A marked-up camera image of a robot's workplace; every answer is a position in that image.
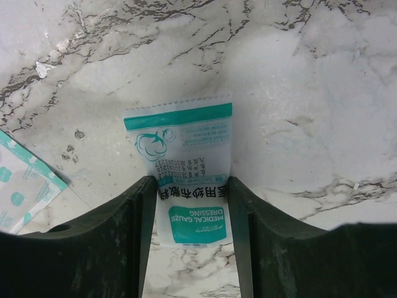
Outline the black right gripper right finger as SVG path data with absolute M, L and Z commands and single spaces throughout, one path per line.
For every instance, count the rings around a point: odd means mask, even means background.
M 396 225 L 327 231 L 228 180 L 228 207 L 242 297 L 395 297 Z

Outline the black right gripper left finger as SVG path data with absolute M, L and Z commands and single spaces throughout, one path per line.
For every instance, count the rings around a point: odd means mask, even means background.
M 45 233 L 2 233 L 1 296 L 141 297 L 156 196 L 145 176 Z

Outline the long gauze dressing packet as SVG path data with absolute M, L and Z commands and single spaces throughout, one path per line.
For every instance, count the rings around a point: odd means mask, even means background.
M 231 173 L 230 96 L 127 109 L 123 123 L 156 179 L 156 228 L 165 245 L 231 241 L 227 182 Z

